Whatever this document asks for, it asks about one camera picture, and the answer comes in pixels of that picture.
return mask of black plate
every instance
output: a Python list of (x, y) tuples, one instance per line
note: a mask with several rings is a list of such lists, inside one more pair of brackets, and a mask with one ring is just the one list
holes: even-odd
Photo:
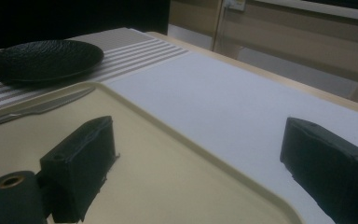
[(42, 82), (81, 76), (99, 64), (103, 51), (75, 40), (47, 40), (0, 50), (0, 79)]

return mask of table knife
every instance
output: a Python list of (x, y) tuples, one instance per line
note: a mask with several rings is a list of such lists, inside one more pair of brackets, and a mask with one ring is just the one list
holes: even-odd
[(46, 112), (56, 109), (60, 106), (70, 104), (73, 101), (80, 99), (81, 97), (89, 94), (90, 92), (92, 92), (94, 90), (95, 90), (95, 88), (91, 87), (91, 88), (85, 89), (83, 91), (77, 91), (77, 92), (62, 96), (60, 98), (56, 98), (53, 100), (43, 102), (38, 105), (32, 105), (32, 106), (26, 107), (21, 110), (10, 112), (8, 114), (0, 116), (0, 124), (11, 121), (13, 119), (19, 119), (19, 118), (22, 118), (22, 117), (28, 116), (28, 115), (39, 115), (39, 114), (46, 113)]

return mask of striped cloth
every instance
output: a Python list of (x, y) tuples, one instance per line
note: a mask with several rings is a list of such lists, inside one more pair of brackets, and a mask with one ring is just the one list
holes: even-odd
[(186, 49), (125, 28), (72, 39), (94, 44), (104, 52), (102, 63), (94, 68), (89, 76), (67, 80), (50, 87), (0, 81), (0, 108), (80, 81), (109, 83), (123, 75), (134, 74), (188, 53)]

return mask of plate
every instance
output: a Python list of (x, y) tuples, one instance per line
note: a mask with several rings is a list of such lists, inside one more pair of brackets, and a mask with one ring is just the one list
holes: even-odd
[(86, 75), (103, 59), (103, 51), (75, 40), (46, 40), (0, 50), (0, 80), (55, 81)]

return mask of silver knife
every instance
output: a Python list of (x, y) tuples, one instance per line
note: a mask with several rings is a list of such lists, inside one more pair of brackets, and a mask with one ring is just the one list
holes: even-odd
[(71, 93), (69, 95), (65, 95), (63, 97), (60, 97), (60, 98), (57, 98), (54, 100), (43, 102), (39, 105), (32, 105), (32, 106), (26, 107), (24, 109), (2, 115), (2, 116), (0, 116), (0, 124), (11, 121), (13, 119), (19, 119), (19, 118), (22, 118), (22, 117), (28, 116), (28, 115), (38, 115), (38, 114), (46, 113), (46, 112), (56, 109), (60, 106), (70, 104), (73, 101), (80, 99), (81, 97), (89, 94), (90, 92), (92, 92), (94, 90), (95, 90), (95, 87), (91, 87), (91, 88), (85, 89), (83, 91), (77, 91), (77, 92)]

